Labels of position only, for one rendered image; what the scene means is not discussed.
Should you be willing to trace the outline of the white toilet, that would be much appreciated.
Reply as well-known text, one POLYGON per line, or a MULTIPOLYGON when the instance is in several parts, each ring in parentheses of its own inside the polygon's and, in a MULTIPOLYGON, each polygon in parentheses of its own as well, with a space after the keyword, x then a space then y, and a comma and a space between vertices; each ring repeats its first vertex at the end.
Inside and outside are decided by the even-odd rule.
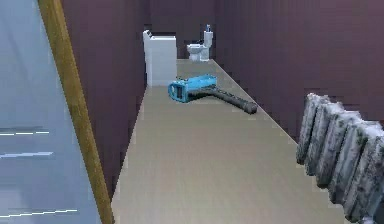
POLYGON ((188 44, 187 51, 192 61, 208 61, 209 49, 212 46, 213 32, 205 31, 202 44, 188 44))

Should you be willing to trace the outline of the blue hammer-shaped tool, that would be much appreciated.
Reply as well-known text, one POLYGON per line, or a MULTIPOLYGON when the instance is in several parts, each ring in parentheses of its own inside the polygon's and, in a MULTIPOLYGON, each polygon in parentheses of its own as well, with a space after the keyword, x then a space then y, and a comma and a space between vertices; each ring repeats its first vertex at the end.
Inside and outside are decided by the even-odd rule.
POLYGON ((172 100, 188 103, 207 96, 216 97, 226 103, 232 104, 248 114, 255 114, 258 105, 247 101, 217 86, 217 77, 204 74, 186 79, 178 78, 168 85, 168 95, 172 100))

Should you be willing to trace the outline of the white cabinet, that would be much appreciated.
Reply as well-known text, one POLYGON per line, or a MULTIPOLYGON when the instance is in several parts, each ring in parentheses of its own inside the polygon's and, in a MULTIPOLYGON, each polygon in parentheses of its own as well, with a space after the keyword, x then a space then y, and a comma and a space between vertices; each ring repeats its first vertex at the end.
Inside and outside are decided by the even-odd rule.
POLYGON ((168 86, 177 76, 175 36, 153 35, 143 31, 144 55, 148 86, 168 86))

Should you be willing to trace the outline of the grey ribbed radiator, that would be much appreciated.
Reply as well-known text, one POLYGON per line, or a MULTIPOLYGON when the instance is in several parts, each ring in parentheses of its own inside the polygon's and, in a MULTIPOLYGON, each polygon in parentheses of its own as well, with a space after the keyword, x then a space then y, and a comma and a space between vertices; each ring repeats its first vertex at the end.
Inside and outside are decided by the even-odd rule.
POLYGON ((305 97, 296 161, 351 223, 377 224, 384 199, 384 127, 326 95, 305 97))

